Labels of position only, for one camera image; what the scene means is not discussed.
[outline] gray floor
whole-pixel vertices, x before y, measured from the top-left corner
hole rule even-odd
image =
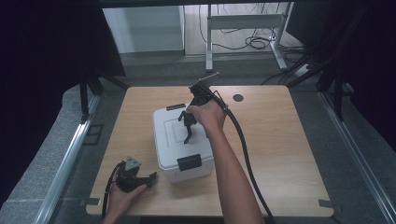
[[[120,77],[130,86],[190,85],[205,76],[203,57],[175,56],[161,60],[141,58],[141,65],[125,66],[127,77]],[[214,68],[221,73],[217,85],[260,85],[278,73],[272,54],[221,56]],[[277,217],[276,223],[387,223],[375,198],[367,188],[339,132],[335,129],[325,104],[318,96],[312,77],[291,88],[290,94],[303,124],[318,164],[325,187],[335,208],[332,218]],[[85,212],[80,203],[90,196],[108,139],[114,127],[125,91],[101,79],[105,93],[93,115],[92,125],[103,126],[95,146],[83,146],[67,180],[64,192],[50,223],[99,223],[101,218]],[[276,84],[271,79],[269,84]],[[396,153],[359,114],[350,101],[343,102],[345,124],[389,197],[396,201]],[[3,204],[0,223],[31,223],[46,196],[50,183],[63,159],[80,119],[78,87],[64,94],[64,106],[48,138],[26,171],[18,186]],[[85,142],[94,142],[87,137]],[[139,223],[140,217],[124,217],[120,223]],[[142,223],[219,223],[221,219],[142,218]]]

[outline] white box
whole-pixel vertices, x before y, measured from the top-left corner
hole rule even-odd
[[[192,136],[188,136],[184,120],[178,121],[188,105],[176,109],[159,109],[153,114],[155,145],[158,164],[171,183],[210,175],[213,171],[213,152],[200,123],[191,126]]]

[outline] black latch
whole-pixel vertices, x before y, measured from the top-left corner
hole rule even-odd
[[[202,166],[201,154],[196,154],[188,157],[177,159],[178,168],[180,171],[190,170]]]

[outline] human arm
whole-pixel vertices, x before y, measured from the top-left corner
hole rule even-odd
[[[213,100],[201,106],[191,105],[187,112],[204,126],[212,146],[225,223],[263,223],[262,212],[248,178],[223,131],[224,112]]]
[[[147,185],[141,185],[134,189],[133,191],[126,193],[122,191],[117,184],[112,184],[109,192],[109,201],[106,211],[105,218],[102,224],[114,224],[117,223],[120,217],[126,212],[126,210],[131,206],[133,200],[141,194]]]

